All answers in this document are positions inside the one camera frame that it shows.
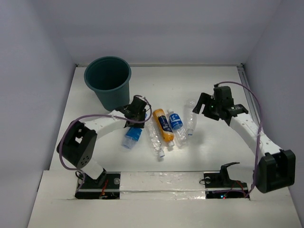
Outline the orange juice bottle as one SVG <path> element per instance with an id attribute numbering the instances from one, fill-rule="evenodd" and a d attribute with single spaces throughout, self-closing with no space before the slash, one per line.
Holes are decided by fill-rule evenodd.
<path id="1" fill-rule="evenodd" d="M 162 139 L 169 147 L 173 147 L 174 144 L 174 134 L 168 123 L 167 117 L 162 109 L 156 109 L 152 113 L 154 120 L 159 128 Z"/>

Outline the crumpled clear bottle blue cap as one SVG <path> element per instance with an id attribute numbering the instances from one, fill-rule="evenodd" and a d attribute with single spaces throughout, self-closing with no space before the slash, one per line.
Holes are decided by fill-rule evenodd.
<path id="1" fill-rule="evenodd" d="M 165 156 L 164 146 L 161 142 L 160 132 L 152 118 L 145 123 L 145 129 L 148 134 L 149 144 L 157 155 L 158 160 L 161 161 Z"/>

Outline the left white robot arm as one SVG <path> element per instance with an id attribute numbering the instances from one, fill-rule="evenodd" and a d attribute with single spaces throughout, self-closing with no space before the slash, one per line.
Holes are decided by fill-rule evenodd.
<path id="1" fill-rule="evenodd" d="M 109 114 L 88 114 L 73 120 L 57 146 L 61 165 L 80 174 L 80 185 L 89 183 L 96 188 L 102 187 L 106 170 L 92 161 L 96 141 L 125 127 L 142 129 L 151 118 L 146 116 L 150 108 L 145 97 L 134 95 L 130 104 L 117 107 Z"/>

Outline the dark green plastic bin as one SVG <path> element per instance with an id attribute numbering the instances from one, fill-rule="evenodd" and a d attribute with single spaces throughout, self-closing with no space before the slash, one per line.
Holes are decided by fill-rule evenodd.
<path id="1" fill-rule="evenodd" d="M 86 68 L 84 81 L 95 92 L 107 111 L 130 102 L 129 81 L 132 71 L 129 64 L 119 57 L 101 57 Z"/>

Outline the clear bottle blue label cap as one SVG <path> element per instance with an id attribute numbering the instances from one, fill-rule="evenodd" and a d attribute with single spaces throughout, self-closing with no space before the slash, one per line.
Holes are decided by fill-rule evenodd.
<path id="1" fill-rule="evenodd" d="M 141 133 L 141 128 L 130 127 L 123 138 L 122 146 L 129 150 L 132 149 L 139 141 Z"/>

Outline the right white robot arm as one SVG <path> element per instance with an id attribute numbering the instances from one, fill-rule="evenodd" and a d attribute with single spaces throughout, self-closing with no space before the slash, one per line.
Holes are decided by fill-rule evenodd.
<path id="1" fill-rule="evenodd" d="M 201 93 L 193 109 L 213 120 L 223 120 L 247 144 L 255 156 L 253 168 L 232 168 L 218 176 L 223 186 L 235 181 L 250 183 L 261 193 L 289 187 L 295 181 L 296 156 L 291 150 L 283 150 L 262 131 L 242 104 L 235 104 L 229 86 L 213 88 L 213 94 Z"/>

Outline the clear bottle white cap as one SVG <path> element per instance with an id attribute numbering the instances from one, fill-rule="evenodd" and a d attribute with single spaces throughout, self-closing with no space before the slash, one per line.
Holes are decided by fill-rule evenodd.
<path id="1" fill-rule="evenodd" d="M 185 128 L 188 136 L 192 136 L 197 124 L 197 114 L 193 112 L 196 106 L 196 101 L 193 99 L 187 100 L 184 109 Z"/>

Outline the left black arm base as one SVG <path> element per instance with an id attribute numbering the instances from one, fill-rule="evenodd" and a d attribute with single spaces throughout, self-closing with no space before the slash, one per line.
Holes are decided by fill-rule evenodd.
<path id="1" fill-rule="evenodd" d="M 120 198 L 120 172 L 108 172 L 101 179 L 101 185 L 86 175 L 81 188 L 75 193 L 80 200 L 117 200 Z"/>

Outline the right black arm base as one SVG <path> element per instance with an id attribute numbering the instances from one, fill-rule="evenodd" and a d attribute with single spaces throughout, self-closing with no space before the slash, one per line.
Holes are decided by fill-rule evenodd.
<path id="1" fill-rule="evenodd" d="M 206 199 L 240 199 L 247 198 L 248 186 L 246 183 L 232 180 L 228 175 L 228 167 L 239 164 L 239 162 L 231 162 L 220 167 L 219 171 L 206 171 L 199 184 L 205 186 Z"/>

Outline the blue label bottle white cap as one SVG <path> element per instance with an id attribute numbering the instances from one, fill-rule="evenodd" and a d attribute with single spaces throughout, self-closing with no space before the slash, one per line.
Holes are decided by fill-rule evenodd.
<path id="1" fill-rule="evenodd" d="M 184 128 L 183 122 L 180 118 L 180 116 L 175 113 L 172 109 L 167 110 L 169 123 L 171 126 L 171 129 L 174 133 L 175 141 L 178 145 L 178 147 L 183 147 L 187 144 L 187 132 Z"/>

